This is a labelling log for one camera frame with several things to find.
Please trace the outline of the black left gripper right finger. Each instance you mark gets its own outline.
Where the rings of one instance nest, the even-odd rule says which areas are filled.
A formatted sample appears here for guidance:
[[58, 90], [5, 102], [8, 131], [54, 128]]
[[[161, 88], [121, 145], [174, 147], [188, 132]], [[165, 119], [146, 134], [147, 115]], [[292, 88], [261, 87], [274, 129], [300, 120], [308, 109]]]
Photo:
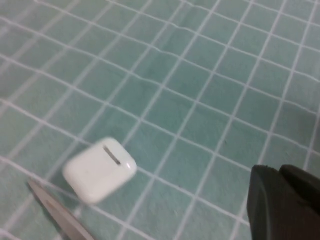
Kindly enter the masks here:
[[294, 166], [283, 165], [279, 170], [280, 217], [320, 216], [320, 179]]

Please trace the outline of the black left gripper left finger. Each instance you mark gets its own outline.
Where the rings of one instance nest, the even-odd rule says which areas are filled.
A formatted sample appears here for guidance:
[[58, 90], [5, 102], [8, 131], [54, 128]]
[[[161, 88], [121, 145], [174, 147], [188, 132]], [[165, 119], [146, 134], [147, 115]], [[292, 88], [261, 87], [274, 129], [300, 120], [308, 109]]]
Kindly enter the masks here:
[[318, 240], [320, 216], [279, 216], [280, 170], [255, 165], [251, 170], [247, 214], [254, 240]]

